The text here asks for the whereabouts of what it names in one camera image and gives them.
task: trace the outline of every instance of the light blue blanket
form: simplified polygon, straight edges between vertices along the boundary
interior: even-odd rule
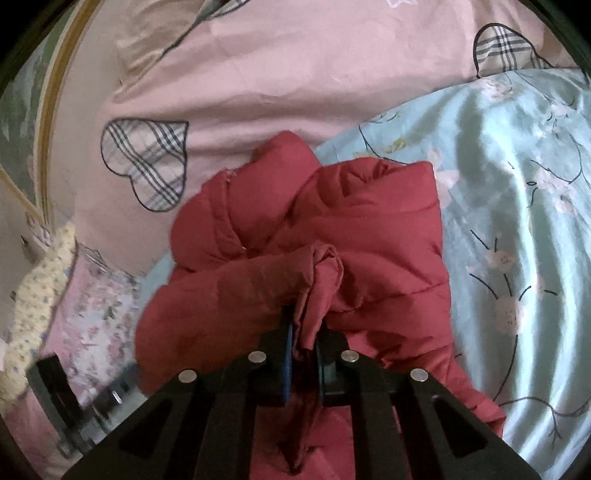
[[[316,150],[433,163],[459,362],[544,479],[591,432],[591,92],[520,70],[394,108]]]

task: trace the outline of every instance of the red puffer jacket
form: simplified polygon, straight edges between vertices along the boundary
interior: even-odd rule
[[[153,391],[254,349],[295,303],[297,352],[321,322],[387,368],[420,367],[498,434],[504,416],[453,355],[450,290],[431,164],[358,158],[328,167],[289,132],[223,171],[179,212],[178,266],[145,310],[136,356]],[[350,415],[310,405],[259,412],[251,478],[353,479]]]

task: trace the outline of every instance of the wooden frame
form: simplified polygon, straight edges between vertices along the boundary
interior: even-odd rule
[[[4,181],[8,189],[23,205],[26,212],[49,230],[52,230],[51,226],[53,224],[53,212],[48,192],[48,171],[50,168],[50,143],[54,114],[59,104],[61,87],[70,61],[75,55],[79,41],[100,3],[101,0],[80,0],[73,7],[74,10],[60,34],[44,75],[41,98],[36,111],[33,139],[34,203],[30,201],[27,195],[0,166],[0,180]],[[46,29],[44,37],[50,31],[51,28]]]

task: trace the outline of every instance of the star print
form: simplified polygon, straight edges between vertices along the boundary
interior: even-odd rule
[[[417,0],[386,0],[390,8],[397,8],[402,4],[416,5]]]

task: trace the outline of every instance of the yellow floral fabric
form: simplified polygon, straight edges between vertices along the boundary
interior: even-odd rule
[[[60,229],[41,262],[17,290],[12,338],[0,372],[0,414],[6,415],[27,389],[27,369],[43,346],[53,310],[64,293],[76,257],[74,224]]]

